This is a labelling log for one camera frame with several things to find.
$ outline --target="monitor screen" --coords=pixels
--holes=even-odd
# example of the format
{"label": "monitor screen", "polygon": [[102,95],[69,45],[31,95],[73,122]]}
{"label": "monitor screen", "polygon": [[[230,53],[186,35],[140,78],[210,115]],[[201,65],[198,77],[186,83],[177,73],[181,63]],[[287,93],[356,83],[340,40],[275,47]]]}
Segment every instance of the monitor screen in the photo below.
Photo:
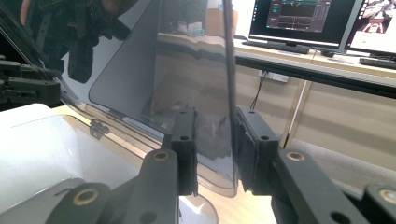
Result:
{"label": "monitor screen", "polygon": [[354,0],[256,0],[249,39],[337,49]]}
{"label": "monitor screen", "polygon": [[363,0],[346,49],[384,55],[396,55],[396,2]]}

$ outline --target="desk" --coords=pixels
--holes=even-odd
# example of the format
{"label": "desk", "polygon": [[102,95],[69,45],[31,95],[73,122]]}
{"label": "desk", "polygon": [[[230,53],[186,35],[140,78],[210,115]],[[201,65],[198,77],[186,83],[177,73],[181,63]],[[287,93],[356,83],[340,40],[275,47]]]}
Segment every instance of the desk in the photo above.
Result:
{"label": "desk", "polygon": [[282,53],[234,41],[237,65],[266,70],[353,91],[396,99],[396,71],[358,64],[357,58],[329,58],[311,50],[307,55]]}

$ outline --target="computer monitor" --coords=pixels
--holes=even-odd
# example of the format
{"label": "computer monitor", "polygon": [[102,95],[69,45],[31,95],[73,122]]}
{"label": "computer monitor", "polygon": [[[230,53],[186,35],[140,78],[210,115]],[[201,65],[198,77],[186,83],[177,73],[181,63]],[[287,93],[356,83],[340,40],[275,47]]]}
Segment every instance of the computer monitor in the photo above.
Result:
{"label": "computer monitor", "polygon": [[338,49],[355,0],[256,0],[249,40]]}
{"label": "computer monitor", "polygon": [[395,56],[396,2],[394,0],[363,0],[346,49]]}

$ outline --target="keyboard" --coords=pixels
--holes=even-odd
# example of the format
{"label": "keyboard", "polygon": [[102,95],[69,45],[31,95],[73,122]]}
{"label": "keyboard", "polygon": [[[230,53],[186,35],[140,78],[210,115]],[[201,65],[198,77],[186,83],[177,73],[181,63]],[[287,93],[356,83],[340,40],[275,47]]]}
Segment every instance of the keyboard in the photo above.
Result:
{"label": "keyboard", "polygon": [[373,59],[359,58],[359,62],[361,64],[374,66],[374,67],[396,69],[396,63],[389,62],[389,61],[379,61],[379,60],[373,60]]}
{"label": "keyboard", "polygon": [[242,44],[247,46],[265,48],[265,49],[278,49],[281,51],[287,51],[287,52],[293,52],[299,54],[308,54],[309,52],[309,49],[286,46],[281,44],[269,44],[269,43],[255,42],[255,41],[244,41],[242,42]]}

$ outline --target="cable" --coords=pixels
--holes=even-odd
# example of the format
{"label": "cable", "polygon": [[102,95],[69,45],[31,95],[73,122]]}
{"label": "cable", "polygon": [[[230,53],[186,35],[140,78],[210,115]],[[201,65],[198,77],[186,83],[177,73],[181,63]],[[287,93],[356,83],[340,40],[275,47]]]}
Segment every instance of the cable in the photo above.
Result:
{"label": "cable", "polygon": [[262,75],[261,75],[261,78],[260,78],[259,89],[257,90],[256,97],[254,97],[253,102],[251,103],[251,106],[250,106],[250,109],[252,109],[252,110],[253,110],[254,107],[256,106],[257,99],[259,98],[260,89],[262,88],[262,83],[264,82],[265,77],[266,77],[267,75],[268,75],[268,72],[262,71]]}

